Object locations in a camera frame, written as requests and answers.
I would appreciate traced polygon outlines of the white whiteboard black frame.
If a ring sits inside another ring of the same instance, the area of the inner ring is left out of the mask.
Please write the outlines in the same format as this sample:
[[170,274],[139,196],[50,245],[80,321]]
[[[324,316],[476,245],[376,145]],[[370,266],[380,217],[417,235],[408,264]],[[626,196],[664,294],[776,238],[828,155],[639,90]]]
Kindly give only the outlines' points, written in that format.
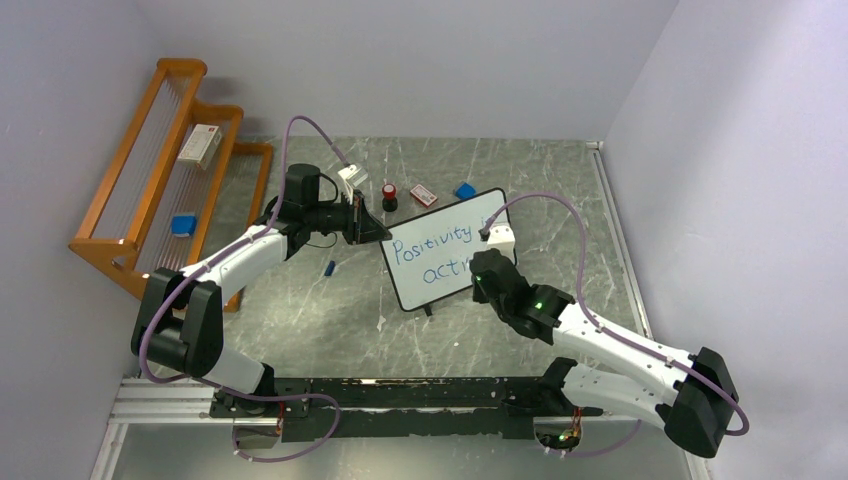
[[388,228],[380,243],[400,308],[424,308],[473,284],[469,262],[487,243],[480,230],[506,203],[506,193],[492,188],[439,207]]

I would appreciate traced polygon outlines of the orange wooden shelf rack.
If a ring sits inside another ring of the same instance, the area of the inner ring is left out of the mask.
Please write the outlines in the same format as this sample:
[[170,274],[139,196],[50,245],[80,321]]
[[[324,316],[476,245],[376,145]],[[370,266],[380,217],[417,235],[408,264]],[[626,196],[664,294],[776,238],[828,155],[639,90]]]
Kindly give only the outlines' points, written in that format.
[[[247,221],[264,207],[273,148],[237,139],[241,107],[198,99],[206,64],[161,58],[69,248],[135,298],[150,273],[205,257],[207,235],[227,173],[256,168]],[[177,161],[195,124],[221,127],[222,140],[202,170]],[[170,233],[171,218],[193,213],[192,237]]]

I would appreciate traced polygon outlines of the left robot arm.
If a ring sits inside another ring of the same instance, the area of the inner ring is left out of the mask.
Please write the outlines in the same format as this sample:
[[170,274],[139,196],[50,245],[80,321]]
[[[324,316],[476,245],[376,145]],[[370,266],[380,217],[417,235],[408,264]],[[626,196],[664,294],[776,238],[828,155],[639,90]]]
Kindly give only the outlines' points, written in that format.
[[319,197],[325,174],[310,164],[290,166],[283,191],[235,241],[178,271],[161,267],[149,275],[131,351],[150,376],[155,363],[237,392],[237,403],[261,416],[277,400],[272,368],[226,346],[223,310],[249,283],[293,257],[315,233],[339,234],[347,244],[388,240],[388,228],[371,215],[360,187],[366,172],[341,169],[336,194]]

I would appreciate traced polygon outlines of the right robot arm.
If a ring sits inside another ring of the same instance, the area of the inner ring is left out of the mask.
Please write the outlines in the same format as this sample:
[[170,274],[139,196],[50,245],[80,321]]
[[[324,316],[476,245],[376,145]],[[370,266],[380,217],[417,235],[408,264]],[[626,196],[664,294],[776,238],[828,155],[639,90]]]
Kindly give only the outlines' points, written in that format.
[[713,458],[725,436],[739,396],[724,358],[703,347],[697,353],[640,336],[594,312],[584,312],[571,295],[549,285],[531,285],[499,251],[477,252],[470,262],[473,299],[491,306],[519,335],[575,349],[601,369],[570,359],[544,382],[542,406],[562,414],[596,408],[661,429],[690,454]]

